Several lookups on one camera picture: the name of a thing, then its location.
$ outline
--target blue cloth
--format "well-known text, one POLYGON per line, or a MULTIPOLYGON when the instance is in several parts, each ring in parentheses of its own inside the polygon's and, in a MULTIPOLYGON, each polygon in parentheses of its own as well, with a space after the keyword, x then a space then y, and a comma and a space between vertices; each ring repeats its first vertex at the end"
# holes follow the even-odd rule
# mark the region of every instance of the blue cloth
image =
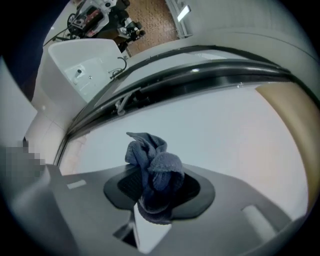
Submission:
POLYGON ((125 161, 140 166, 142 196, 138 201, 140 214, 150 222, 170 223, 170 204, 184 182, 185 174, 178 156, 168 153, 167 143, 149 133, 127 135, 135 141, 128 145, 125 161))

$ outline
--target floor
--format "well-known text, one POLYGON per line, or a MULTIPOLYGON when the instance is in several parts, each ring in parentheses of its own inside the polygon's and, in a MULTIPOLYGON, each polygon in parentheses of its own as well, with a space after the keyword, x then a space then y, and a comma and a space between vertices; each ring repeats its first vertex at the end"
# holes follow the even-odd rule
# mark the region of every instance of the floor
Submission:
POLYGON ((126 10, 142 24, 145 36, 129 45, 132 55, 178 39, 174 20, 165 0, 134 0, 126 10))

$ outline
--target white plastic surface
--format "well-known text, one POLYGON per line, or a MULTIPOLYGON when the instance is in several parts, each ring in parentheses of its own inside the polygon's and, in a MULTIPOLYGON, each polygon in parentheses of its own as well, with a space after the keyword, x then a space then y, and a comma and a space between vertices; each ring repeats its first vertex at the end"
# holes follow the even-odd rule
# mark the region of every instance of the white plastic surface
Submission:
POLYGON ((91 38, 54 43, 48 48, 40 84, 56 105, 74 117, 109 83, 109 71, 125 66, 118 57, 122 54, 113 40, 91 38), (75 84, 77 69, 81 69, 82 75, 75 84))
POLYGON ((239 178, 296 220, 307 211, 308 189, 298 148, 276 111, 253 87, 213 90, 148 107, 86 136, 77 173, 126 164, 132 139, 164 139, 185 164, 239 178))

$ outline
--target white tile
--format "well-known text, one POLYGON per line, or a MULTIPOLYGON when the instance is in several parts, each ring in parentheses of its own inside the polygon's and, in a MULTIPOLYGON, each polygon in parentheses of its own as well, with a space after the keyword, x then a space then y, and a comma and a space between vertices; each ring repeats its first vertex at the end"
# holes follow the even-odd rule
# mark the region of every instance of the white tile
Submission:
POLYGON ((40 145, 51 123, 52 121, 39 111, 25 134, 26 140, 32 145, 40 145))
POLYGON ((53 164, 64 135, 65 131, 52 122, 41 142, 41 152, 44 154, 46 164, 53 164))
POLYGON ((46 95, 41 86, 36 86, 34 90, 32 105, 38 111, 42 111, 51 121, 55 120, 61 111, 61 108, 46 95))

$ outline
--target wall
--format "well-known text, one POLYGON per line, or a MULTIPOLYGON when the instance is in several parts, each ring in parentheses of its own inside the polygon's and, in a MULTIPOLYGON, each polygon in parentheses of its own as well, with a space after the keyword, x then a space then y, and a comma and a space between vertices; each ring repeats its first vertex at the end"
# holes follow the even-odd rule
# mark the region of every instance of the wall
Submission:
POLYGON ((86 135, 77 173, 125 164, 132 139, 148 132, 185 164, 246 181, 292 219, 305 214, 307 180, 298 148, 254 87, 213 90, 125 115, 86 135))
POLYGON ((0 57, 0 146, 20 146, 36 114, 0 57))

